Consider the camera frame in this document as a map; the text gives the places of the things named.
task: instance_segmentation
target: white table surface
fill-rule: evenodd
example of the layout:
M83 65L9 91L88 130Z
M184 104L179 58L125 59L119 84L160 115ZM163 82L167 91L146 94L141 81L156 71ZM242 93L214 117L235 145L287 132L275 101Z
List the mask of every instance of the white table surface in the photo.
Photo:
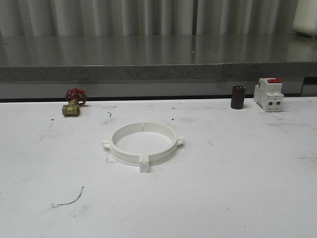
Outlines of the white table surface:
M1 238L317 237L317 98L63 104L0 104ZM140 119L185 136L150 173L102 148Z

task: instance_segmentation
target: black cylinder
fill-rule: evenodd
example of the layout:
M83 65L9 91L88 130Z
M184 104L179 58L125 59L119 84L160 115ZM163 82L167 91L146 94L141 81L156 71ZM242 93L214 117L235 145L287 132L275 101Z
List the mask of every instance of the black cylinder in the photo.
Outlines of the black cylinder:
M244 96L246 94L246 88L243 86L233 86L231 97L231 108L243 109Z

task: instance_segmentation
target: corrugated metal wall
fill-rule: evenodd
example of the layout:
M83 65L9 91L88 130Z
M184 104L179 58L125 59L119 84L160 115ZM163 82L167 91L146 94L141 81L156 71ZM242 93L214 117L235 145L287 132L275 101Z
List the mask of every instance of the corrugated metal wall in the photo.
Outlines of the corrugated metal wall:
M297 0L0 0L2 36L290 33Z

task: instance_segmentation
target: white pipe clamp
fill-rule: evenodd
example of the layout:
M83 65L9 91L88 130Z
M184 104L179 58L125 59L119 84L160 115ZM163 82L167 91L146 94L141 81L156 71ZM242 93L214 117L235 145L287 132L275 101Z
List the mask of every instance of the white pipe clamp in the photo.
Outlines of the white pipe clamp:
M136 132L156 132L168 137L172 142L169 147L161 152L155 153L132 153L118 148L116 142L129 134ZM139 166L140 172L150 171L150 166L158 165L171 158L179 145L184 143L184 137L177 135L169 126L156 122L138 122L126 125L115 131L110 140L103 141L103 147L110 150L112 156L118 161L132 166Z

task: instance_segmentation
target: red valve handwheel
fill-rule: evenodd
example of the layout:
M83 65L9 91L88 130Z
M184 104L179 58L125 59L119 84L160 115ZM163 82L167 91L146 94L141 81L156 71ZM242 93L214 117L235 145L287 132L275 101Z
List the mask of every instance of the red valve handwheel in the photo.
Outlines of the red valve handwheel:
M77 98L80 103L79 105L84 105L87 101L87 95L84 90L78 88L69 89L66 93L65 99L69 102L70 100Z

